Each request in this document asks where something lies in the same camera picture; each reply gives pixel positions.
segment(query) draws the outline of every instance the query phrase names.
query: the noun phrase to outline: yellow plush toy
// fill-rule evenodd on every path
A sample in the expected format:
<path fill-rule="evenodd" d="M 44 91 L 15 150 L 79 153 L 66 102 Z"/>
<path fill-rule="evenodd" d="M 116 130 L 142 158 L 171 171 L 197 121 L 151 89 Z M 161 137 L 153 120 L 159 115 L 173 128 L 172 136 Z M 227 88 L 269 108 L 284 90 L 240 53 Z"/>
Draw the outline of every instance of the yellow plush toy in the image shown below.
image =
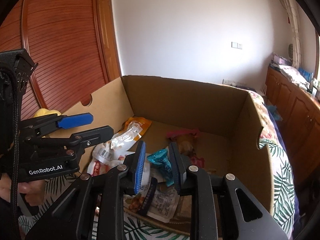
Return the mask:
<path fill-rule="evenodd" d="M 45 108 L 41 108 L 38 111 L 36 111 L 35 115 L 33 117 L 39 117 L 43 115 L 48 115 L 48 114 L 58 114 L 61 115 L 61 113 L 57 110 L 48 110 Z"/>

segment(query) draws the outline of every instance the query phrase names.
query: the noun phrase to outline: beige curtain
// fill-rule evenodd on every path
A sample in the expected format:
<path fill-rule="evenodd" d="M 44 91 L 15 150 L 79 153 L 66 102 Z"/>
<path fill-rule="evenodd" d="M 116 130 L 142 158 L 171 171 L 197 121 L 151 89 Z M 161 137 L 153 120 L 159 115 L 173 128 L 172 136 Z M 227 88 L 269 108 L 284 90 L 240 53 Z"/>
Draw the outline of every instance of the beige curtain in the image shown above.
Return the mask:
<path fill-rule="evenodd" d="M 302 65 L 301 57 L 301 45 L 300 45 L 300 35 L 299 35 L 299 14 L 296 0 L 282 0 L 285 6 L 291 24 L 291 29 L 293 33 L 292 44 L 293 44 L 293 63 L 292 66 L 299 68 Z"/>

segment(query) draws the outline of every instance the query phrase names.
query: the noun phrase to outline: blue foil wrapper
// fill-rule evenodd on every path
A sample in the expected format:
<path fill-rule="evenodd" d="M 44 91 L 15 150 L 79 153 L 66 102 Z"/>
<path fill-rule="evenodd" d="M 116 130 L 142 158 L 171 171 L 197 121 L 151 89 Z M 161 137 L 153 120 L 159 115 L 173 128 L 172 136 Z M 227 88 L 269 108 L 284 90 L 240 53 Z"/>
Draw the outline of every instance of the blue foil wrapper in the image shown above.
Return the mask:
<path fill-rule="evenodd" d="M 167 187 L 173 185 L 171 163 L 167 156 L 166 148 L 149 155 L 147 160 L 159 169 L 162 177 L 166 180 Z"/>

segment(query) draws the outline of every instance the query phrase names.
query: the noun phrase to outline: wardrobe louvered panel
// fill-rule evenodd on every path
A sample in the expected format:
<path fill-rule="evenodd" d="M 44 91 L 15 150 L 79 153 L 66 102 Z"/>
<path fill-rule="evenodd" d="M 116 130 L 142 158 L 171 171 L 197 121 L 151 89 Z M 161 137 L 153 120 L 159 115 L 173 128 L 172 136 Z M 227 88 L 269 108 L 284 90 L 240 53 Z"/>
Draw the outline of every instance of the wardrobe louvered panel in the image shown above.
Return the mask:
<path fill-rule="evenodd" d="M 64 112 L 105 85 L 92 0 L 28 0 L 28 42 L 49 109 Z"/>
<path fill-rule="evenodd" d="M 0 51 L 21 49 L 21 10 L 22 0 L 13 7 L 0 27 Z M 39 109 L 38 102 L 31 88 L 27 85 L 27 91 L 23 96 L 21 119 L 27 119 Z"/>

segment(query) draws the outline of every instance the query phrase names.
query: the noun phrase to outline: black cable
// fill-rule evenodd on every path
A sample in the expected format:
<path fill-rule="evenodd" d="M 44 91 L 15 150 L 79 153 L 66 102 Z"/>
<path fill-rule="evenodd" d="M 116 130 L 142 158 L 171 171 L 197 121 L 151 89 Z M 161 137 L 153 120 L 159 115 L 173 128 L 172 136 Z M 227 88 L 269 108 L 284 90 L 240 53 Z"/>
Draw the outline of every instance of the black cable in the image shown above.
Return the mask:
<path fill-rule="evenodd" d="M 12 91 L 12 129 L 13 129 L 13 171 L 11 181 L 10 192 L 10 209 L 12 213 L 12 231 L 13 235 L 17 239 L 21 239 L 19 223 L 18 223 L 18 211 L 17 211 L 17 194 L 18 194 L 18 166 L 19 166 L 19 106 L 18 106 L 18 88 L 17 78 L 13 70 L 6 67 L 6 64 L 0 62 L 0 72 L 5 73 L 11 83 Z"/>

